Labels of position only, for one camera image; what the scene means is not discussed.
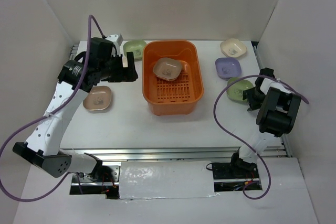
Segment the pink-brown plate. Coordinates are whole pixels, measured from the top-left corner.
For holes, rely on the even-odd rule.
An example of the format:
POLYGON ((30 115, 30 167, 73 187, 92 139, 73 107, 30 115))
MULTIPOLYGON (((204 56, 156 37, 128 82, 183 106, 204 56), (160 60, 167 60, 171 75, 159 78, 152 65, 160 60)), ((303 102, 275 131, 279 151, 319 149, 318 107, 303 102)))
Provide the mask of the pink-brown plate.
POLYGON ((91 89, 82 104, 88 111, 102 111, 110 106, 111 101, 111 89, 107 86, 96 86, 91 89))

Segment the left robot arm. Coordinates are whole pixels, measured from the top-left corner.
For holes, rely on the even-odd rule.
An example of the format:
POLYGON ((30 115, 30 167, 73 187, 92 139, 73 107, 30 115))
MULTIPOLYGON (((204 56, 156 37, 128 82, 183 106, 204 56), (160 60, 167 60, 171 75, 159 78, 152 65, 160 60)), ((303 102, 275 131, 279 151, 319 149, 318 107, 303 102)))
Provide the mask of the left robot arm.
POLYGON ((61 150, 60 145, 76 110, 94 86, 100 81, 133 82, 138 78, 134 56, 123 54, 122 42, 121 35, 92 38, 86 67, 84 51, 64 64, 44 118, 26 141, 14 144, 15 154, 54 178, 67 172, 84 173, 93 182, 103 177, 102 160, 61 150))

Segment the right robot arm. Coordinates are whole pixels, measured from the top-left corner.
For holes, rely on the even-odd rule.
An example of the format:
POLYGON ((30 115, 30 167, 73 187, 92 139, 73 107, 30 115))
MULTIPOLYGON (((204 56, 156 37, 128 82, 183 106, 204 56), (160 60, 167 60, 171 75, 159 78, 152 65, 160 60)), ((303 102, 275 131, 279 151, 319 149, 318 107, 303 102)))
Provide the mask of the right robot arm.
POLYGON ((236 178, 253 178, 257 173, 257 158, 269 142, 291 132, 301 103, 301 96, 285 88, 275 80, 274 71, 263 68, 255 85, 249 89, 232 88, 247 102, 248 111, 258 111, 258 130, 250 137, 248 146, 243 145, 231 157, 229 173, 236 178))

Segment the yellow plate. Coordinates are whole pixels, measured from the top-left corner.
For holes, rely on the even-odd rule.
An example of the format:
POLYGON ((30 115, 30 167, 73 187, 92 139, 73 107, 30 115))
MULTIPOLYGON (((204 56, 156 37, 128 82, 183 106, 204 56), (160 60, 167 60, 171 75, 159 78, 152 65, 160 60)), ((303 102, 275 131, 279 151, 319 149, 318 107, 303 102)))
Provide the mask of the yellow plate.
POLYGON ((178 83, 178 82, 185 82, 186 81, 186 79, 187 79, 187 65, 185 64, 185 62, 183 62, 183 61, 180 61, 179 60, 179 62, 182 64, 182 71, 181 71, 181 73, 180 73, 180 75, 179 75, 179 77, 176 79, 176 80, 174 80, 174 81, 166 81, 166 80, 163 80, 163 79, 160 79, 160 78, 158 78, 158 79, 160 79, 160 80, 162 80, 162 81, 166 81, 166 82, 171 82, 171 83, 178 83))

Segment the brown plate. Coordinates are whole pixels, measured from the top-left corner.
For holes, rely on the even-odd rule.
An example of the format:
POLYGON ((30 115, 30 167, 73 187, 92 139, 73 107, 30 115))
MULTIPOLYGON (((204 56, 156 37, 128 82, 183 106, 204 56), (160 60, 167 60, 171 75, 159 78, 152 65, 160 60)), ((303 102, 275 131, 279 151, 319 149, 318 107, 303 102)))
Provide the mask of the brown plate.
POLYGON ((182 64, 171 58, 159 59, 153 67, 153 73, 166 81, 176 80, 182 71, 182 64))

